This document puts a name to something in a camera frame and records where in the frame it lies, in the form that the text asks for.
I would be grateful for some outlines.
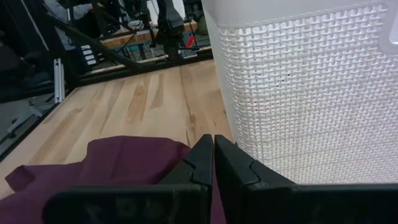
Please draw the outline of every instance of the purple fabric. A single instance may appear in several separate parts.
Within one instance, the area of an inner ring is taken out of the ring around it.
[[[156,184],[189,150],[166,138],[120,136],[90,142],[82,162],[20,166],[6,177],[16,193],[0,201],[0,222],[40,224],[45,202],[73,186]],[[211,224],[225,224],[215,174],[213,177]]]

